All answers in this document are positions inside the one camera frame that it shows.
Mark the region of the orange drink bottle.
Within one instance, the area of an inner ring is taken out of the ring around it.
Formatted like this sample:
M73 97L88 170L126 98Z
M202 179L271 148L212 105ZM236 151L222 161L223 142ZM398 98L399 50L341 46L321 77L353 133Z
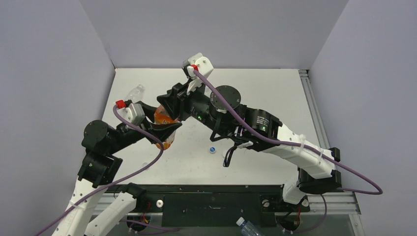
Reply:
M164 128L167 127L167 125L171 125L174 123L179 123L178 119L172 119L169 114L167 113L167 111L165 110L165 108L162 105L159 105L156 108L156 111L154 112L154 123L157 125L162 125ZM163 148L165 150L167 150L172 143L175 140L175 135L176 132L173 131L169 136L167 136L166 138L160 139L162 141L163 144Z

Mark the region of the clear bottle blue-white cap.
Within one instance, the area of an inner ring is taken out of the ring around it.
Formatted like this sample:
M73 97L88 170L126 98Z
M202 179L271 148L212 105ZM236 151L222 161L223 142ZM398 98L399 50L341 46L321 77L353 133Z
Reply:
M126 96L125 100L130 100L133 103L141 101L144 97L145 88L143 85L137 85Z

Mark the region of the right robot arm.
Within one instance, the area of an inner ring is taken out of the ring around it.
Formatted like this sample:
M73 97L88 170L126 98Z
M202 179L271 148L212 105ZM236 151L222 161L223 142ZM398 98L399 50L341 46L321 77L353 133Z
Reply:
M231 139L234 146L227 152L224 167L228 167L231 156L237 148L246 148L256 152L276 155L298 168L297 175L283 185L282 193L277 197L278 205L290 210L306 194L324 194L342 186L341 173L335 165L323 158L324 155L338 162L340 151L337 148L322 149L318 153L308 150L312 146L304 135L297 135L284 123L269 112L249 108L241 103L239 91L227 85L218 86L217 91L240 116L240 118L261 136L284 142L296 143L296 146L275 145L261 140L242 126L220 98L211 92L205 94L205 86L187 92L187 85L174 85L166 94L157 97L157 101L171 118L184 121L192 117L212 131L210 140L217 142Z

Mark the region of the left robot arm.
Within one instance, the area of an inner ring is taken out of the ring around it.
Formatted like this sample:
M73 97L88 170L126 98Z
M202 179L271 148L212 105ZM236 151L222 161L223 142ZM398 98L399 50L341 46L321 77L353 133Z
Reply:
M102 195L111 187L138 175L155 164L163 150L147 165L119 180L115 180L123 160L115 153L130 145L147 139L152 144L162 145L170 135L181 127L180 122L155 124L148 118L155 107L142 102L119 100L113 107L121 123L113 128L102 120L90 122L84 129L82 146L86 155L77 173L72 197L65 212L53 223L55 236L102 236L118 223L129 211L141 211L146 207L146 191L138 185L129 184L117 198L116 203L104 210L95 224L90 223Z

